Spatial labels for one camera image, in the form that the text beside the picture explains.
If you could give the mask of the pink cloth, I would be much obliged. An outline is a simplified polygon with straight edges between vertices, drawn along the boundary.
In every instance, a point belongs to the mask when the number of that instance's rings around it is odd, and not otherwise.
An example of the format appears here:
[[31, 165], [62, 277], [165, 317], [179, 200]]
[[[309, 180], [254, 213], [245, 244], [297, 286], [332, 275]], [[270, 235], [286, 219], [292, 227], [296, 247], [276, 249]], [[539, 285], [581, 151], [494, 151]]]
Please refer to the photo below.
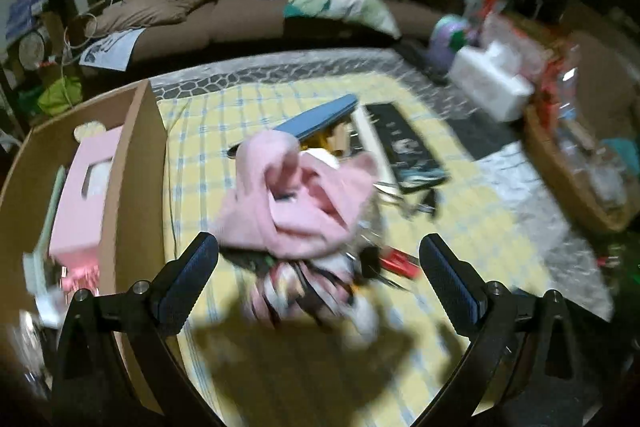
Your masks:
[[210, 233], [222, 247], [278, 259], [333, 254], [355, 236], [377, 179], [367, 152], [333, 168], [299, 145], [250, 144], [235, 157], [235, 188]]

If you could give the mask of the cardboard box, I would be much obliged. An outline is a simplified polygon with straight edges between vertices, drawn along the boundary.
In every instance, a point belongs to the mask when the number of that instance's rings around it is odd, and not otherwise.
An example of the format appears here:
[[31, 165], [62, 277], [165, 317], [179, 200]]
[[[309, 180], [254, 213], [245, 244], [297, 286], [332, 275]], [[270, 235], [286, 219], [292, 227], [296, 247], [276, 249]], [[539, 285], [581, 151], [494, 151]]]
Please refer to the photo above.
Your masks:
[[218, 244], [200, 233], [166, 259], [166, 140], [140, 81], [32, 129], [2, 187], [1, 320], [52, 303], [55, 424], [213, 418], [169, 339], [212, 274]]

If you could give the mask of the red lipstick tube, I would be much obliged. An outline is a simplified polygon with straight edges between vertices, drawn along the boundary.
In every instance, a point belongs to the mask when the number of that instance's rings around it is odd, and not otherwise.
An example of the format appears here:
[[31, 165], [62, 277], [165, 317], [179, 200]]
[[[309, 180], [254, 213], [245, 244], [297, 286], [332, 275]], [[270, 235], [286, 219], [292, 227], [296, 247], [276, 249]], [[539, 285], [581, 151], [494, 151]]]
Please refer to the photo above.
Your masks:
[[420, 272], [419, 259], [396, 248], [384, 249], [380, 262], [382, 269], [408, 280], [414, 280]]

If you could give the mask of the yellow plaid tablecloth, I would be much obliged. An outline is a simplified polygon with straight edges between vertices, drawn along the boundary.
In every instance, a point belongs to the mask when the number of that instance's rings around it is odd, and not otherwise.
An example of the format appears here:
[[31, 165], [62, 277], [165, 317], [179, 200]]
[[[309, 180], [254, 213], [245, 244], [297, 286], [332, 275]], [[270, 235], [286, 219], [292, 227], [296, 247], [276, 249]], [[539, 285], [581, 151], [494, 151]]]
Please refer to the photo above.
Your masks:
[[[282, 268], [336, 260], [347, 277], [352, 246], [415, 255], [437, 232], [486, 280], [538, 295], [559, 289], [611, 314], [591, 247], [520, 144], [474, 160], [396, 62], [204, 70], [152, 89], [167, 131], [167, 259], [201, 231], [235, 230]], [[435, 218], [385, 202], [371, 158], [311, 159], [273, 136], [277, 124], [345, 94], [394, 103], [435, 151], [449, 176]], [[355, 287], [345, 310], [297, 312], [279, 325], [247, 312], [255, 288], [250, 271], [221, 260], [178, 337], [186, 373], [230, 426], [408, 426], [468, 347], [424, 275]]]

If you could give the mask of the pink tissue box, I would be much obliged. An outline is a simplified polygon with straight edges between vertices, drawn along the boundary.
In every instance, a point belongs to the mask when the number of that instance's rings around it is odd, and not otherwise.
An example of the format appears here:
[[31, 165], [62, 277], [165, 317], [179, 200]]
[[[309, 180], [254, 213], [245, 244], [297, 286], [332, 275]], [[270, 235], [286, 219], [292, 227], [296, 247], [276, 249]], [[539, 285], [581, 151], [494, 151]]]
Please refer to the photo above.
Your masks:
[[66, 176], [49, 254], [69, 270], [98, 263], [106, 189], [122, 126], [82, 138]]

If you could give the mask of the patterned pink black scarf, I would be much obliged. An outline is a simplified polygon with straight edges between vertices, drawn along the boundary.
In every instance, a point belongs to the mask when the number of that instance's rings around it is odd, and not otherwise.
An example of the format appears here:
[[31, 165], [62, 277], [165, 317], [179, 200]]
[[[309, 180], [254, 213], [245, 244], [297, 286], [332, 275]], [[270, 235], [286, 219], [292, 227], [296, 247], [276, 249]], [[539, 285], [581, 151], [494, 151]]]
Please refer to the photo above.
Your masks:
[[345, 253], [273, 262], [247, 289], [243, 312], [273, 329], [303, 319], [322, 329], [348, 323], [360, 343], [370, 345], [378, 338], [380, 319], [357, 291], [359, 275], [359, 261]]

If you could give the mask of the wicker basket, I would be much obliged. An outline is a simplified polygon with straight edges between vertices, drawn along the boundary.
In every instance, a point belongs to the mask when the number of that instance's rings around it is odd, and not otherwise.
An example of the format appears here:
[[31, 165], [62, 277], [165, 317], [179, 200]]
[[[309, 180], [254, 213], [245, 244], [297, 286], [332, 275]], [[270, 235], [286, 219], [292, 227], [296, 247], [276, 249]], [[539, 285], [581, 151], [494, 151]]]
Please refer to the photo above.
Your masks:
[[524, 110], [523, 147], [530, 162], [570, 221], [599, 235], [620, 233], [639, 216], [639, 181], [626, 181], [628, 199], [617, 209], [606, 210], [597, 201], [584, 174], [575, 174], [550, 135], [541, 127], [533, 104]]

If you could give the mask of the white nail buffer stick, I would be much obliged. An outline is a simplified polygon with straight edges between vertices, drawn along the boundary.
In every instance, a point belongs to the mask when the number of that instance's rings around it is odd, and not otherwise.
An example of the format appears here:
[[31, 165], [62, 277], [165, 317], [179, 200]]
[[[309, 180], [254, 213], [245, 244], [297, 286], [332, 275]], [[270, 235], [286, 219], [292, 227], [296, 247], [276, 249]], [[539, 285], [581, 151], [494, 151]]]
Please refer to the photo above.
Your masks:
[[352, 112], [352, 125], [358, 134], [362, 147], [375, 158], [376, 165], [378, 165], [378, 181], [394, 184], [395, 178], [384, 153], [382, 143], [378, 139], [378, 132], [375, 131], [370, 121], [367, 109], [361, 104]]

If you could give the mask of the blue nail file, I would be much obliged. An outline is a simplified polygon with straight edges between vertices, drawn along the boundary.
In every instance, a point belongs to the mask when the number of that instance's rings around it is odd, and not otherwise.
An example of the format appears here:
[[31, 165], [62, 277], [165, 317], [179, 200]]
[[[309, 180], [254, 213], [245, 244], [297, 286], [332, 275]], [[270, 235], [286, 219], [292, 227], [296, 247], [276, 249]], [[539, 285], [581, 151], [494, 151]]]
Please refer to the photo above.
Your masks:
[[235, 158], [244, 152], [250, 144], [280, 144], [297, 146], [312, 136], [329, 130], [348, 118], [358, 105], [354, 94], [345, 94], [341, 98], [314, 106], [305, 110], [273, 129], [258, 132], [243, 142], [229, 148], [227, 155]]

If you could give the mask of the white tissue box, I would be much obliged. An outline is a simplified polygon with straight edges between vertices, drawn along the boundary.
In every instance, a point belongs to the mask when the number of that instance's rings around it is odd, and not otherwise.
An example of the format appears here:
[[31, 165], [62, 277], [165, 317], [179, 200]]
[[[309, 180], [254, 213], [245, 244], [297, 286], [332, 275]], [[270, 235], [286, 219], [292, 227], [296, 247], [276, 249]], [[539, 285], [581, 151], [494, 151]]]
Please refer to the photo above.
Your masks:
[[454, 57], [447, 78], [494, 121], [512, 122], [522, 117], [534, 93], [518, 66], [518, 58], [498, 42], [487, 50], [465, 46]]

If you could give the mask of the white paper sheet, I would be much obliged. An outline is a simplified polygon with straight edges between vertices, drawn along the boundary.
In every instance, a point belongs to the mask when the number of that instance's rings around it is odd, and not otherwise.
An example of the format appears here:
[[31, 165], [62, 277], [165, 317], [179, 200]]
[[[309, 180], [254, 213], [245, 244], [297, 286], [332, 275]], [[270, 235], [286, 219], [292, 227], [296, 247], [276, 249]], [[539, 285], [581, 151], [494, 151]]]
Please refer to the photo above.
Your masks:
[[126, 29], [113, 32], [88, 46], [80, 54], [81, 66], [125, 72], [130, 62], [134, 46], [144, 28]]

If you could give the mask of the purple round toy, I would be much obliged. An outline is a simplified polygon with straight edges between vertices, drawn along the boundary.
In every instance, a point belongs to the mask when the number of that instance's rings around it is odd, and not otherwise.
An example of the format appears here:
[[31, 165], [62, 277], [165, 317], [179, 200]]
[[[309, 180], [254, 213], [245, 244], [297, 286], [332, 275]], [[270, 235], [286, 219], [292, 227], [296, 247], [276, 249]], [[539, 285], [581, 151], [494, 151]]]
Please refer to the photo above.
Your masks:
[[454, 57], [474, 37], [472, 26], [464, 17], [443, 16], [435, 25], [427, 48], [427, 60], [439, 72], [448, 72]]

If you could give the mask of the brown cushion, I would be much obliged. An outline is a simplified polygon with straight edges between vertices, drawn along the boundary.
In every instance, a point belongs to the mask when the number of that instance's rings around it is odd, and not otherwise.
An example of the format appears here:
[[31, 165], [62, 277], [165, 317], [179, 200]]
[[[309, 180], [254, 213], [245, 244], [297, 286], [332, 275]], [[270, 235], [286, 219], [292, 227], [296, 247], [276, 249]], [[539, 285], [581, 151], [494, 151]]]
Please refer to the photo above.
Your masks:
[[116, 31], [178, 24], [212, 0], [122, 0], [88, 21], [86, 37], [104, 37]]

